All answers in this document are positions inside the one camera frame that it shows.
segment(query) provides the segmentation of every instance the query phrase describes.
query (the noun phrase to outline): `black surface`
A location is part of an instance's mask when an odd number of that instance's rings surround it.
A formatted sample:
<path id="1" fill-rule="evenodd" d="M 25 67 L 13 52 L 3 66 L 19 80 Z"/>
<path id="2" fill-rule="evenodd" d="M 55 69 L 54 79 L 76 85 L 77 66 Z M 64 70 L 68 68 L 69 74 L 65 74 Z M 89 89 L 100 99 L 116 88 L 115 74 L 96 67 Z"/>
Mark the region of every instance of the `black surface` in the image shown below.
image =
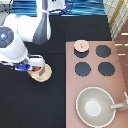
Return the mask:
<path id="1" fill-rule="evenodd" d="M 52 77 L 38 83 L 26 72 L 0 68 L 0 128 L 66 128 L 66 41 L 111 40 L 107 16 L 53 16 L 50 21 L 47 44 L 25 45 L 44 57 Z"/>
<path id="2" fill-rule="evenodd" d="M 115 68 L 110 62 L 100 63 L 98 70 L 103 76 L 112 76 L 115 73 Z"/>
<path id="3" fill-rule="evenodd" d="M 85 52 L 79 52 L 76 49 L 74 49 L 74 54 L 79 57 L 79 58 L 84 58 L 89 54 L 89 50 L 85 51 Z"/>
<path id="4" fill-rule="evenodd" d="M 75 65 L 75 72 L 79 76 L 88 76 L 91 71 L 91 67 L 86 62 L 79 62 Z"/>
<path id="5" fill-rule="evenodd" d="M 96 48 L 96 54 L 100 57 L 106 58 L 111 55 L 111 49 L 106 45 L 99 45 Z"/>

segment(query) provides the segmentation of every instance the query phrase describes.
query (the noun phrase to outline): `black table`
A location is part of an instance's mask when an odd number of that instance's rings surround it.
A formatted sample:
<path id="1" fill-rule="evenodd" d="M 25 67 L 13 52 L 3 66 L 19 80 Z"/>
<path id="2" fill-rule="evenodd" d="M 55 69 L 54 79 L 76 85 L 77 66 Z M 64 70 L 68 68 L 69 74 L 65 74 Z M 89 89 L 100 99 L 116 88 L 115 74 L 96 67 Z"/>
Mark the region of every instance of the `black table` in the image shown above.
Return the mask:
<path id="1" fill-rule="evenodd" d="M 111 40 L 107 16 L 51 16 L 50 21 L 47 44 L 25 45 L 44 57 L 52 77 L 38 83 L 27 72 L 0 68 L 0 128 L 66 128 L 66 41 Z"/>

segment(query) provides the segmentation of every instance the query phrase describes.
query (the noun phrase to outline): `wooden stand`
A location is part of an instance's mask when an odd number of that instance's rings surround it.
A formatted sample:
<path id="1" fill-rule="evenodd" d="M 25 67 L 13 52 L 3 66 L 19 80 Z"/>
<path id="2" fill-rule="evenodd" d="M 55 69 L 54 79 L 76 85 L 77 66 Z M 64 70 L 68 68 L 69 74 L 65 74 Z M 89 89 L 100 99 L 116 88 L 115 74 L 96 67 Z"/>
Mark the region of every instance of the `wooden stand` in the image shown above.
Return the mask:
<path id="1" fill-rule="evenodd" d="M 48 64 L 45 64 L 44 67 L 42 67 L 38 71 L 28 71 L 28 74 L 35 79 L 38 82 L 44 82 L 48 80 L 51 77 L 52 70 L 51 67 Z"/>

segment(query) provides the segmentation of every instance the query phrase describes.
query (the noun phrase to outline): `white cylinder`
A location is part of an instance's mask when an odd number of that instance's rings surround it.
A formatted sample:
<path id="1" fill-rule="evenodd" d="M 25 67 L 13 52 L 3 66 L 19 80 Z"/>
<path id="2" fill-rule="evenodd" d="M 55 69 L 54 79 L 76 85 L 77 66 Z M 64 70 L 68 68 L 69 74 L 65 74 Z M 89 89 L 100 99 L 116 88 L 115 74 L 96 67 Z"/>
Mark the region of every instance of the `white cylinder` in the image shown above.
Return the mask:
<path id="1" fill-rule="evenodd" d="M 22 61 L 28 54 L 23 41 L 16 33 L 14 33 L 13 42 L 6 48 L 0 48 L 0 53 L 10 60 L 17 60 L 17 62 Z"/>

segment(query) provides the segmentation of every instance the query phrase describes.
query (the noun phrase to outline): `black circle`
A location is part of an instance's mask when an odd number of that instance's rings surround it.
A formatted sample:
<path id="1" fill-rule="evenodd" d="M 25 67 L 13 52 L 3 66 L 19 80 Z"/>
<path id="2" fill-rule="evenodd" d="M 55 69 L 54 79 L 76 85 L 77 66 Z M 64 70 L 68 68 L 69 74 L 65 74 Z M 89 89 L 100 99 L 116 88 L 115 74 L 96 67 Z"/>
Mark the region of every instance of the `black circle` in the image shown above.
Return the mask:
<path id="1" fill-rule="evenodd" d="M 112 76 L 115 73 L 115 68 L 110 62 L 100 63 L 98 70 L 103 76 Z"/>
<path id="2" fill-rule="evenodd" d="M 91 71 L 89 64 L 86 62 L 79 62 L 75 66 L 75 72 L 79 76 L 87 76 Z"/>
<path id="3" fill-rule="evenodd" d="M 96 48 L 96 54 L 100 57 L 106 58 L 111 55 L 111 49 L 106 45 L 99 45 Z"/>
<path id="4" fill-rule="evenodd" d="M 88 55 L 89 50 L 85 51 L 85 52 L 79 52 L 76 49 L 74 49 L 74 54 L 79 57 L 79 58 L 84 58 Z"/>

